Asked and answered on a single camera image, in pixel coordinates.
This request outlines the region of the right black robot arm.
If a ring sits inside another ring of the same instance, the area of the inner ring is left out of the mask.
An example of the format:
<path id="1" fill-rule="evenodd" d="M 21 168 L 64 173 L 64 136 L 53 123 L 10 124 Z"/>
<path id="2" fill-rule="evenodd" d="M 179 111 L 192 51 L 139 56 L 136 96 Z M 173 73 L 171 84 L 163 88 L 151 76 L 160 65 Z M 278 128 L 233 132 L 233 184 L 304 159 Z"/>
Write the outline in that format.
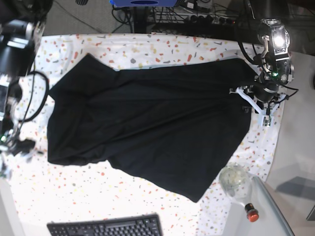
<path id="1" fill-rule="evenodd" d="M 20 155 L 31 158 L 35 141 L 21 140 L 26 122 L 34 120 L 48 97 L 49 80 L 36 70 L 35 56 L 40 46 L 51 0 L 2 0 L 0 2 L 0 176 L 10 178 L 12 170 L 5 160 Z M 43 100 L 33 115 L 15 116 L 22 100 L 21 77 L 39 75 L 45 82 Z"/>

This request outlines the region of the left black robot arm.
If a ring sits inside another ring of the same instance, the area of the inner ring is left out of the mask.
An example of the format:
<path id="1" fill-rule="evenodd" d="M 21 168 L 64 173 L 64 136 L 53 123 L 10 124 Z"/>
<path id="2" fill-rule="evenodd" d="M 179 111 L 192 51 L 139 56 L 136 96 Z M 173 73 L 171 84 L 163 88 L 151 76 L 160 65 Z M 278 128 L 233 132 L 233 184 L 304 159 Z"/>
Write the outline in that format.
<path id="1" fill-rule="evenodd" d="M 283 19 L 289 15 L 289 9 L 285 0 L 244 0 L 244 13 L 234 24 L 236 41 L 246 60 L 262 69 L 257 81 L 251 85 L 250 91 L 256 99 L 267 105 L 282 102 L 278 94 L 279 88 L 287 88 L 289 76 L 293 67 L 289 56 L 290 36 L 285 29 Z M 257 39 L 263 46 L 263 51 L 251 58 L 241 41 L 239 24 L 246 19 L 251 30 L 250 17 L 259 21 L 256 30 Z"/>

